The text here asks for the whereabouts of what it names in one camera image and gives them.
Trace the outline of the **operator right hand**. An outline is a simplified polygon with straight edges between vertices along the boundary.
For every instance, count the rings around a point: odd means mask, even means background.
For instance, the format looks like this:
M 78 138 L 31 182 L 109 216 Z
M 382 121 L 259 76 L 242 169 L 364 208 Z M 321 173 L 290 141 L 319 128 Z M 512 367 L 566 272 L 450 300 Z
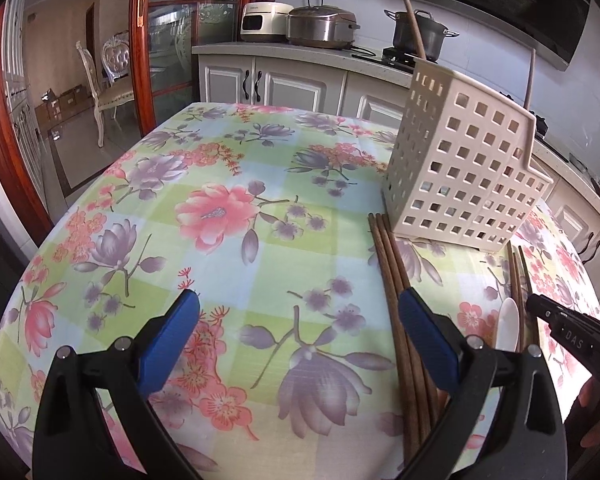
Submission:
M 591 377 L 581 388 L 565 420 L 568 464 L 600 444 L 600 382 Z

